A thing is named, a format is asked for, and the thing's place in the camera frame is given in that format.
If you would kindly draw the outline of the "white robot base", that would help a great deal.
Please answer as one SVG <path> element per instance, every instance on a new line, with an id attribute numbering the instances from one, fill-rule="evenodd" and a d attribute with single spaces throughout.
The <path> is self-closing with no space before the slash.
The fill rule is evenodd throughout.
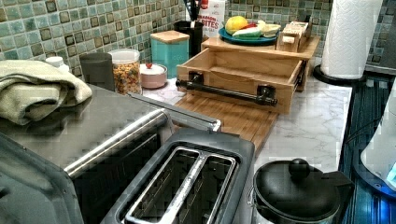
<path id="1" fill-rule="evenodd" d="M 389 94 L 384 114 L 369 144 L 360 153 L 354 168 L 358 176 L 376 191 L 395 199 L 396 89 Z"/>

